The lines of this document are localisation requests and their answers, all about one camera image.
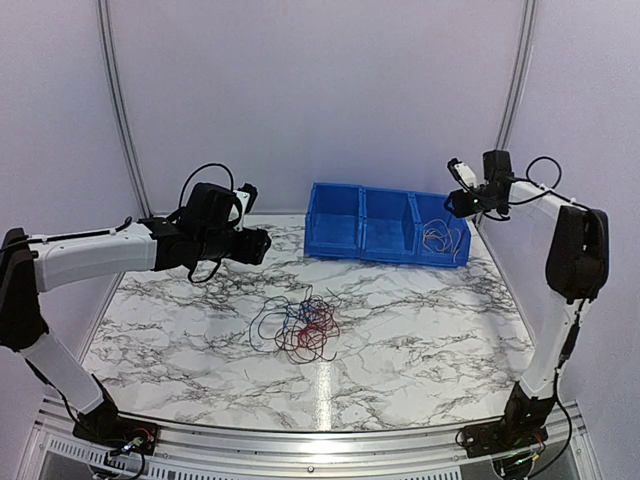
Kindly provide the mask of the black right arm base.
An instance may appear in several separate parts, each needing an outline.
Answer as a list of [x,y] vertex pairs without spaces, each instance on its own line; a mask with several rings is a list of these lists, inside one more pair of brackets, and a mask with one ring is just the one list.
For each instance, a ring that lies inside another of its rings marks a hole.
[[476,458],[546,441],[545,424],[554,405],[554,396],[528,397],[516,384],[498,420],[462,427],[456,435],[456,443],[465,449],[469,458]]

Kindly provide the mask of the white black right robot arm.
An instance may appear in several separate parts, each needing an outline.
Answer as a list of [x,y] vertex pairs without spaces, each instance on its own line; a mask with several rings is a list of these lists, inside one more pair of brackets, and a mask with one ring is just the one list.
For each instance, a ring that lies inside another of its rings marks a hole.
[[580,331],[582,316],[597,299],[609,276],[609,218],[531,179],[518,177],[505,150],[483,154],[484,180],[464,162],[453,158],[447,169],[460,186],[449,194],[444,207],[457,218],[475,214],[497,215],[497,222],[511,219],[512,209],[537,221],[552,220],[552,234],[545,263],[545,278],[554,299],[550,317],[529,366],[514,387],[508,411],[495,430],[506,448],[515,448],[534,431],[534,408],[551,409],[557,401],[558,380],[570,358]]

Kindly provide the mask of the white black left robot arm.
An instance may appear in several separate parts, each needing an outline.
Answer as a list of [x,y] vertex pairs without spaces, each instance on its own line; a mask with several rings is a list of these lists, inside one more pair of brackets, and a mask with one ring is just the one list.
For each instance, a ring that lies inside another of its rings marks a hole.
[[1,246],[1,344],[18,353],[83,416],[106,445],[125,438],[126,423],[101,384],[56,338],[44,320],[39,296],[55,288],[125,272],[184,267],[229,259],[259,265],[271,239],[250,229],[244,217],[257,199],[246,183],[234,190],[196,184],[187,203],[169,217],[128,220],[110,229],[29,236],[10,230]]

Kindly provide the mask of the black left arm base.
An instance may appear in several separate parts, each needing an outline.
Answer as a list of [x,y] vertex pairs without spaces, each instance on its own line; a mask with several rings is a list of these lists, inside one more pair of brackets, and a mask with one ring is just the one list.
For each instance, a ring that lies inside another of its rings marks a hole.
[[109,447],[120,454],[152,455],[159,434],[156,423],[123,416],[107,394],[95,409],[88,413],[79,411],[74,423],[75,437]]

